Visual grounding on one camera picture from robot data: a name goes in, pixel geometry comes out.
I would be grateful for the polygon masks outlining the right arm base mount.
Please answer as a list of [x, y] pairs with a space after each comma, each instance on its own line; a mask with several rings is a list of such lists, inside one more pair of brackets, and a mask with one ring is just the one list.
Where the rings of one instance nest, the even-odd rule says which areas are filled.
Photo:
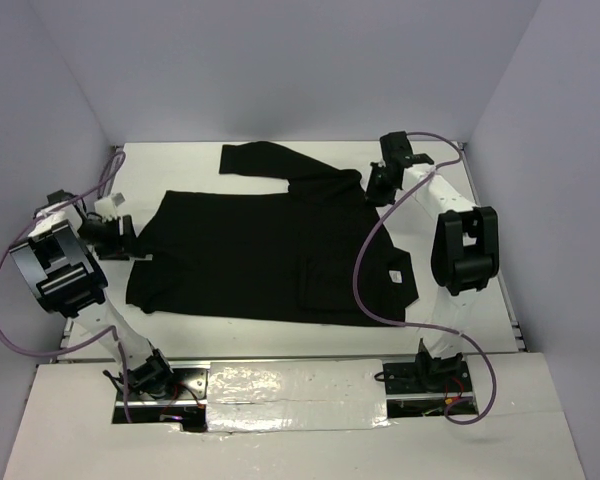
[[418, 344], [413, 360], [384, 363], [374, 380], [385, 385], [387, 395], [454, 393], [461, 397], [472, 387], [468, 367], [462, 353], [450, 357], [434, 357], [424, 340]]

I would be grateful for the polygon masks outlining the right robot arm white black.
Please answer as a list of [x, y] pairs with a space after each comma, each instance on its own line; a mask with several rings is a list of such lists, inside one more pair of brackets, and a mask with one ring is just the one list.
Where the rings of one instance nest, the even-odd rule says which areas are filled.
[[[498, 215], [494, 208], [480, 207], [460, 194], [440, 173], [463, 159], [459, 147], [446, 138], [425, 132], [449, 145], [457, 154], [453, 160], [434, 162], [425, 153], [416, 153], [404, 131], [380, 138], [382, 161], [373, 163], [366, 199], [377, 207], [390, 209], [374, 225], [365, 239], [354, 265], [354, 299], [360, 309], [381, 324], [437, 333], [428, 345], [436, 354], [458, 352], [469, 345], [482, 357], [478, 342], [466, 333], [473, 305], [490, 280], [499, 272]], [[408, 199], [414, 199], [436, 221], [430, 266], [438, 285], [432, 316], [426, 321], [399, 323], [364, 305], [359, 294], [361, 263], [375, 234], [389, 216]]]

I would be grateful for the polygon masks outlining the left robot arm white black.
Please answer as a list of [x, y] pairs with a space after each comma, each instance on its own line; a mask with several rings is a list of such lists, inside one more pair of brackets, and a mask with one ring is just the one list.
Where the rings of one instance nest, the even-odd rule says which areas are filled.
[[120, 194], [97, 200], [95, 210], [65, 190], [47, 196], [35, 225], [9, 248], [40, 306], [74, 320], [96, 336], [120, 368], [114, 378], [138, 397], [164, 399], [174, 392], [176, 374], [161, 351], [137, 333], [113, 306], [101, 261], [142, 259], [129, 215], [117, 207]]

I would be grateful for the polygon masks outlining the black long sleeve shirt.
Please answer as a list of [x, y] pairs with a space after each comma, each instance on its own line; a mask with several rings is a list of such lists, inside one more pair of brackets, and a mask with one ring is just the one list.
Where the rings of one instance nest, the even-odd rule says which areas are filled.
[[361, 173], [291, 149], [224, 146], [223, 175], [283, 193], [168, 191], [138, 237], [128, 304], [145, 313], [373, 327], [418, 300], [410, 254], [367, 203]]

